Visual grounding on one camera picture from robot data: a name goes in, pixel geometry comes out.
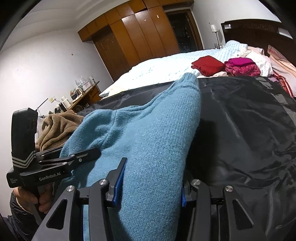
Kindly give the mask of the person left hand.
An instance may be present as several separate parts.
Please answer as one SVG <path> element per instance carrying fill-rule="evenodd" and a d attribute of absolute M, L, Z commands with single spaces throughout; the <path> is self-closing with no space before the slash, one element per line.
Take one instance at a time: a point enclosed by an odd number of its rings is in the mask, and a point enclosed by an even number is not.
<path fill-rule="evenodd" d="M 39 197 L 34 196 L 31 192 L 25 190 L 23 187 L 16 187 L 13 189 L 13 193 L 16 197 L 16 201 L 21 209 L 31 213 L 30 205 L 39 204 L 39 211 L 47 214 L 51 209 L 53 203 L 53 184 L 47 184 L 44 187 L 44 191 Z"/>

